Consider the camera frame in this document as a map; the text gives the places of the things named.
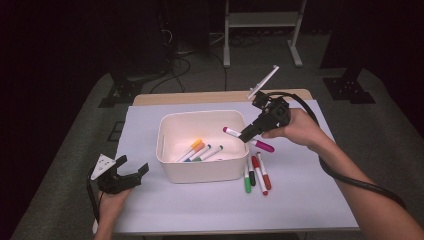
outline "dark background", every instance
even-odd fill
[[[298,8],[293,1],[231,3],[232,11]],[[346,67],[357,59],[384,82],[422,135],[423,10],[418,0],[309,0],[301,29],[333,30],[321,67]],[[159,26],[173,28],[177,38],[222,32],[224,1],[9,0],[0,11],[0,238],[5,239],[97,80],[112,69],[166,70],[169,52],[161,47]],[[194,22],[204,24],[190,25]]]

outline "white plastic bin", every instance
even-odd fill
[[[241,131],[245,127],[238,111],[217,110],[175,113],[165,116],[159,127],[157,159],[173,183],[195,183],[238,179],[243,175],[249,148],[224,127]],[[207,161],[176,162],[196,139],[223,150]]]

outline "gray carpet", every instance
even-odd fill
[[[227,90],[248,90],[271,70],[280,70],[264,89],[306,88],[318,100],[337,143],[381,186],[400,195],[409,212],[424,226],[424,141],[387,94],[383,83],[363,70],[359,82],[376,104],[352,105],[333,101],[322,78],[341,76],[344,69],[320,70],[328,35],[305,35],[298,40],[304,67],[296,68],[285,44],[287,37],[263,37],[249,48],[231,48],[231,68],[227,69]],[[222,59],[221,48],[211,50]],[[189,72],[179,77],[186,92],[224,91],[224,70],[215,56],[185,57]],[[185,62],[174,64],[175,73],[186,69]],[[144,85],[148,93],[159,80]],[[117,142],[107,141],[117,121],[125,119],[129,104],[98,108],[112,87],[105,75],[88,96],[43,183],[17,227],[13,239],[91,239],[93,214],[85,189],[85,178],[99,154],[113,157]],[[170,80],[154,93],[180,92]],[[305,233],[298,233],[299,239]],[[115,236],[114,239],[141,239]],[[364,239],[360,232],[309,232],[308,240]]]

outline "human hand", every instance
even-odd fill
[[[125,206],[125,201],[133,188],[124,190],[118,194],[99,192],[99,227],[95,239],[111,239],[115,221]]]
[[[263,138],[285,137],[290,141],[313,149],[329,139],[314,120],[300,108],[290,108],[290,123],[262,134]]]

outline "purple marker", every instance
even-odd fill
[[[239,137],[241,135],[241,133],[234,131],[234,130],[228,128],[228,127],[224,127],[223,131],[225,133],[233,136],[233,137]],[[256,147],[263,149],[267,152],[274,152],[275,151],[273,146],[270,146],[270,145],[268,145],[264,142],[261,142],[259,140],[254,139],[254,138],[252,140],[250,140],[249,143],[251,143],[251,144],[255,145]]]

